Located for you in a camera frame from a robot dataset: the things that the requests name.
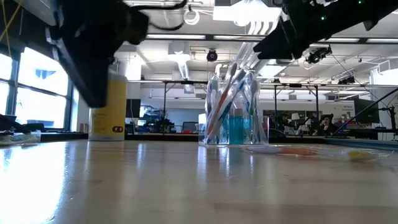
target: table surface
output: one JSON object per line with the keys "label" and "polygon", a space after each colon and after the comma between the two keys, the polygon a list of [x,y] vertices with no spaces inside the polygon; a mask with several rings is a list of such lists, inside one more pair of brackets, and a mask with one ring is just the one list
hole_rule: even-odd
{"label": "table surface", "polygon": [[397,161],[195,142],[3,147],[0,223],[397,223]]}

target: security camera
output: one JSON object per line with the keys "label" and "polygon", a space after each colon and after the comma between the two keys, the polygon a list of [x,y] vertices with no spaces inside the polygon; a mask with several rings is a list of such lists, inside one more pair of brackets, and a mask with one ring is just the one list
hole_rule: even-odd
{"label": "security camera", "polygon": [[208,62],[215,62],[215,61],[217,61],[217,58],[218,58],[218,56],[217,56],[217,53],[216,53],[216,50],[209,50],[209,52],[207,53],[207,61]]}

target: computer monitor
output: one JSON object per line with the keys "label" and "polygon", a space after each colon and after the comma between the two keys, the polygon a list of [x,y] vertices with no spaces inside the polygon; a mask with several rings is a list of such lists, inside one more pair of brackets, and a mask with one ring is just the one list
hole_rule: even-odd
{"label": "computer monitor", "polygon": [[[365,110],[368,106],[372,105],[373,103],[374,101],[371,100],[355,99],[354,100],[355,114],[358,114],[362,110]],[[379,105],[376,103],[374,106],[370,107],[367,111],[357,116],[355,118],[355,121],[362,124],[379,123],[380,122]]]}
{"label": "computer monitor", "polygon": [[139,110],[141,108],[140,99],[127,99],[126,103],[126,117],[139,118]]}

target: lamp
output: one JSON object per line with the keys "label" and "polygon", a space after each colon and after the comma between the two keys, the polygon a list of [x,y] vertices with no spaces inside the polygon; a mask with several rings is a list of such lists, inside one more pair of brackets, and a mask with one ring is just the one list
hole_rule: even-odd
{"label": "lamp", "polygon": [[300,115],[298,113],[293,113],[292,114],[292,121],[297,121],[300,119]]}
{"label": "lamp", "polygon": [[297,121],[300,119],[300,115],[298,113],[292,113],[292,121],[294,121],[294,127],[297,130]]}

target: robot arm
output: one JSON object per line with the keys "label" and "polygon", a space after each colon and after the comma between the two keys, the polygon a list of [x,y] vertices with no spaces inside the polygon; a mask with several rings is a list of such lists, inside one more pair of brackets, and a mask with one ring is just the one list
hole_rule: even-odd
{"label": "robot arm", "polygon": [[138,45],[147,35],[148,26],[161,30],[140,10],[175,10],[187,0],[170,7],[133,6],[122,0],[53,0],[51,8],[56,25],[46,30],[53,45],[54,58],[68,73],[80,95],[91,108],[104,107],[108,88],[108,67],[114,53],[128,41]]}

